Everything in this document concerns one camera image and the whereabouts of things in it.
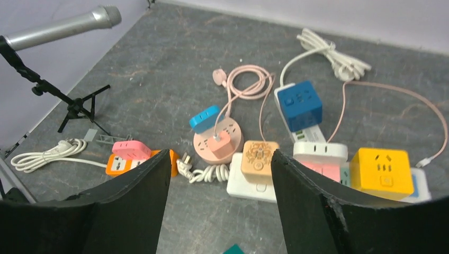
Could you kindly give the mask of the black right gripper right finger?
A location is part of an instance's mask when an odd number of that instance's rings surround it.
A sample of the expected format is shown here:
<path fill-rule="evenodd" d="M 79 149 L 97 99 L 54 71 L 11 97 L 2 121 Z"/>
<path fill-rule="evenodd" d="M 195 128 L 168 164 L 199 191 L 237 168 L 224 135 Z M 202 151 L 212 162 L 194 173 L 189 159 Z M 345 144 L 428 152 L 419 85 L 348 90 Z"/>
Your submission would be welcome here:
<path fill-rule="evenodd" d="M 448 197 L 411 204 L 372 196 L 280 150 L 271 169 L 288 253 L 448 253 Z"/>

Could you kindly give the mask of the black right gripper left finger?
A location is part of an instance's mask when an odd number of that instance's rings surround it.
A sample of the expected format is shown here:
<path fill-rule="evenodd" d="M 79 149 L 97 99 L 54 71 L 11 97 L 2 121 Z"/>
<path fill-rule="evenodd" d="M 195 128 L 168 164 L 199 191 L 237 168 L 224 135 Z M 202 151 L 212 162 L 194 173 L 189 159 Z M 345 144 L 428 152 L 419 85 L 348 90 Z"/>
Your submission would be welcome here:
<path fill-rule="evenodd" d="M 171 168 L 165 149 L 62 201 L 2 201 L 1 253 L 155 253 Z"/>

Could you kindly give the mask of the orange power strip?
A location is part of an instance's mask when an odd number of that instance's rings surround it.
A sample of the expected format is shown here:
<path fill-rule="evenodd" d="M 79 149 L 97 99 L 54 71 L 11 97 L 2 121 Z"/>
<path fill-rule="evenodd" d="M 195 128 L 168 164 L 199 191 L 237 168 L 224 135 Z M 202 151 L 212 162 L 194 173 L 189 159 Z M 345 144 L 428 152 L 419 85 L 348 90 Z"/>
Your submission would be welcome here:
<path fill-rule="evenodd" d="M 179 159 L 179 155 L 172 149 L 169 150 L 169 154 L 171 161 L 171 177 L 176 177 L 178 175 L 176 160 Z M 124 160 L 115 154 L 111 154 L 106 165 L 105 173 L 111 177 L 116 177 L 134 169 L 145 161 L 146 159 Z"/>

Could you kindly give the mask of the white adapter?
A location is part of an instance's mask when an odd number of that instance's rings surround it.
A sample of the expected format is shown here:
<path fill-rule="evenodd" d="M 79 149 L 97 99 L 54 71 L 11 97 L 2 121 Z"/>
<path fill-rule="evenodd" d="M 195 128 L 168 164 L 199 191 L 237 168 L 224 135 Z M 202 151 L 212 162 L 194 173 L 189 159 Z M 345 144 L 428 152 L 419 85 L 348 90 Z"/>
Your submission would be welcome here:
<path fill-rule="evenodd" d="M 342 164 L 348 159 L 348 147 L 341 143 L 298 141 L 293 147 L 293 158 L 299 162 Z"/>

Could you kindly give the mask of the pink adapter plug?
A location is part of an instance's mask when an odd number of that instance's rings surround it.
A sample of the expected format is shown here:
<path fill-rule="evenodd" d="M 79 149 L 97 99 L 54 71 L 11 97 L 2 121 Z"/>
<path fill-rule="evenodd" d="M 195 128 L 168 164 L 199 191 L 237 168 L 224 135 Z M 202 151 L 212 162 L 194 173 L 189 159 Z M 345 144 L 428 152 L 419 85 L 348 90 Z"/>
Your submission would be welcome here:
<path fill-rule="evenodd" d="M 137 140 L 118 141 L 112 147 L 112 153 L 124 160 L 149 159 L 151 149 Z"/>

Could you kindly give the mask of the long white power strip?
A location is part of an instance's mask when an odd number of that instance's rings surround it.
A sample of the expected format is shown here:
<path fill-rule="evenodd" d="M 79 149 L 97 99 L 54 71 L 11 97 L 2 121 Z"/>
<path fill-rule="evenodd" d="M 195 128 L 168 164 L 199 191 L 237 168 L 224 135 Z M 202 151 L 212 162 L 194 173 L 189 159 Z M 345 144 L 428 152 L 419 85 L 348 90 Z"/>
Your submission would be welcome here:
<path fill-rule="evenodd" d="M 241 172 L 243 154 L 235 153 L 229 166 L 229 179 L 227 183 L 227 193 L 232 197 L 254 199 L 257 201 L 276 203 L 276 195 L 272 185 L 253 184 L 246 180 Z M 403 198 L 406 203 L 420 203 L 432 199 L 428 189 L 427 178 L 424 170 L 411 168 L 414 192 Z"/>

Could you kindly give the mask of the tan dragon cube socket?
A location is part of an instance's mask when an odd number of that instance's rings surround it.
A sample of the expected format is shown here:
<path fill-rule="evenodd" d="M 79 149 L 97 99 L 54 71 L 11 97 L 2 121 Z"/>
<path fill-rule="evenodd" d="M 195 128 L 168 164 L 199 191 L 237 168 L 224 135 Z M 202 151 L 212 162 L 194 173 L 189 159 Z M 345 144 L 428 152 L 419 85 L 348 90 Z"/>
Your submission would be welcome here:
<path fill-rule="evenodd" d="M 248 140 L 243 147 L 241 172 L 253 184 L 273 185 L 271 161 L 280 146 L 273 141 Z"/>

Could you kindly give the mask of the yellow cube socket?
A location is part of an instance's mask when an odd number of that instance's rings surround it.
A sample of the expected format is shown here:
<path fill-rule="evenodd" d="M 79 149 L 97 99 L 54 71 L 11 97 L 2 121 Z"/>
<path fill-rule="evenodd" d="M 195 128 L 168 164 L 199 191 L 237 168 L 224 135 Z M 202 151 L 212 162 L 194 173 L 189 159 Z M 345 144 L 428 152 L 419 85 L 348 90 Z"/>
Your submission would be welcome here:
<path fill-rule="evenodd" d="M 405 150 L 359 148 L 349 171 L 351 187 L 373 196 L 400 201 L 414 192 Z"/>

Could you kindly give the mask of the pink cube charger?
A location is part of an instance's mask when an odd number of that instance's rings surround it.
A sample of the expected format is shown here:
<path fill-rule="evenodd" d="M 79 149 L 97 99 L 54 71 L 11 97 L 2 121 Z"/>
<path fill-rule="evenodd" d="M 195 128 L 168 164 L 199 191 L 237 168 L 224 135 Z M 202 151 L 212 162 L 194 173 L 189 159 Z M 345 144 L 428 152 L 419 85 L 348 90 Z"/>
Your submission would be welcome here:
<path fill-rule="evenodd" d="M 207 139 L 207 146 L 217 159 L 223 159 L 234 151 L 234 144 L 227 131 L 221 131 Z"/>

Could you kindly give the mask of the pink round socket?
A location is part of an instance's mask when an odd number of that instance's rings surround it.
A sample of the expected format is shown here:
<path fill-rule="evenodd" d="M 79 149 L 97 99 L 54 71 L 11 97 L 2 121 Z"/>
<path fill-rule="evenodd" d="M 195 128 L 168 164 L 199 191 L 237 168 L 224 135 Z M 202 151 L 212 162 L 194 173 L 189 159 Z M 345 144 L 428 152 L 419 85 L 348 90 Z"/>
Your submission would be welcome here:
<path fill-rule="evenodd" d="M 227 131 L 231 140 L 235 146 L 234 151 L 224 157 L 223 159 L 217 159 L 215 155 L 210 151 L 207 146 L 207 139 L 221 131 Z M 235 153 L 242 152 L 244 146 L 243 133 L 239 124 L 232 118 L 227 117 L 218 122 L 216 127 L 212 127 L 201 134 L 195 134 L 193 138 L 194 150 L 205 162 L 210 165 L 228 164 L 232 160 L 232 156 Z"/>

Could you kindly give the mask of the blue adapter plug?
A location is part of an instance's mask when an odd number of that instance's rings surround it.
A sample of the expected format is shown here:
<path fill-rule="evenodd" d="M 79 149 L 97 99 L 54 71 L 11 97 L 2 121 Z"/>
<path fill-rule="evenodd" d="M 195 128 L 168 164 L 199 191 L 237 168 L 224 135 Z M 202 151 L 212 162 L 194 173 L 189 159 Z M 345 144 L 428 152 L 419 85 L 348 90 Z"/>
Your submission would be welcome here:
<path fill-rule="evenodd" d="M 192 130 L 196 134 L 201 134 L 212 128 L 220 113 L 221 109 L 217 105 L 212 105 L 189 120 Z"/>

